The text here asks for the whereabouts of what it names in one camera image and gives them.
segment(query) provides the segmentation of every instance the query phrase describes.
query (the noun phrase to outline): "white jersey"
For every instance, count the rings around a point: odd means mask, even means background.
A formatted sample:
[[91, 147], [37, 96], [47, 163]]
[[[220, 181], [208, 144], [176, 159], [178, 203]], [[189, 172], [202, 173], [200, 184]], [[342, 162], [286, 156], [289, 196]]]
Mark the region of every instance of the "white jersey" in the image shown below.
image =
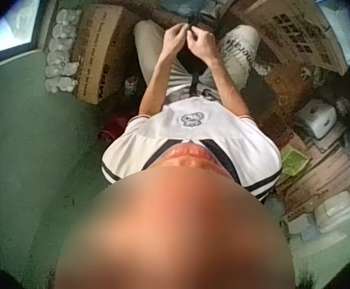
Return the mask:
[[280, 153], [248, 116], [193, 97], [166, 105], [153, 117], [136, 116], [103, 155], [110, 184], [148, 168], [172, 145], [193, 141], [208, 148], [235, 182], [263, 200], [280, 173]]

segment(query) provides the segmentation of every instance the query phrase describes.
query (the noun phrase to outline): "sleeve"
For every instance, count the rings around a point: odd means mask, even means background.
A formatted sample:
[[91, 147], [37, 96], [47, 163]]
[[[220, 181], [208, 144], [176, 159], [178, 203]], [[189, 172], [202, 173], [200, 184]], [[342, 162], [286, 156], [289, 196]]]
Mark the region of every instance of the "sleeve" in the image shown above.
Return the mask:
[[242, 142], [244, 167], [241, 171], [242, 186], [258, 200], [264, 202], [273, 191], [282, 172], [281, 156], [276, 145], [248, 116], [239, 117], [245, 130]]
[[129, 157], [134, 153], [135, 142], [137, 140], [136, 132], [149, 118], [149, 116], [142, 114], [131, 118], [124, 133], [103, 154], [102, 172], [108, 184], [119, 181], [127, 175], [127, 171], [134, 170], [134, 164], [129, 163], [131, 160]]

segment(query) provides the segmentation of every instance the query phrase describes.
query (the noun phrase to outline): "leg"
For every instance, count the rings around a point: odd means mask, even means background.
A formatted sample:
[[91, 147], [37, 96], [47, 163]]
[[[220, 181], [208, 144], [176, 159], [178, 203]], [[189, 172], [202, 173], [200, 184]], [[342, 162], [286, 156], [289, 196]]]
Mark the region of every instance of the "leg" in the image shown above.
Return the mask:
[[[235, 87], [241, 91], [245, 87], [251, 66], [259, 45], [259, 35], [250, 26], [239, 25], [231, 30], [219, 43], [220, 55]], [[199, 81], [216, 89], [211, 70], [206, 69]]]
[[[148, 84], [162, 51], [164, 30], [151, 20], [144, 20], [136, 24], [134, 34], [140, 68]], [[191, 81], [192, 76], [176, 58], [172, 64], [167, 94], [191, 85]]]

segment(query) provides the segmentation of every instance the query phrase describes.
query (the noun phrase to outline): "red object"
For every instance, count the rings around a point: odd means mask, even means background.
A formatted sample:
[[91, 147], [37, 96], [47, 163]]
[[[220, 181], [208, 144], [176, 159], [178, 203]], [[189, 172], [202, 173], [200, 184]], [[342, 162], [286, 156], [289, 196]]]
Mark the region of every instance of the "red object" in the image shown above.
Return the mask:
[[137, 111], [125, 111], [121, 113], [110, 114], [104, 121], [104, 126], [98, 137], [110, 143], [121, 136], [128, 124], [128, 121], [138, 114]]

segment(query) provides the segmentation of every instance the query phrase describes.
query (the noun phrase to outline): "window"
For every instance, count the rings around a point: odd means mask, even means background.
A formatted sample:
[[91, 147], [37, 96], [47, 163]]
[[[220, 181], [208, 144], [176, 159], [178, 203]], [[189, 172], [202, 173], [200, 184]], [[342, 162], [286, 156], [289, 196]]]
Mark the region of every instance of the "window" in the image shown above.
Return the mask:
[[18, 0], [0, 18], [0, 61], [37, 48], [44, 0]]

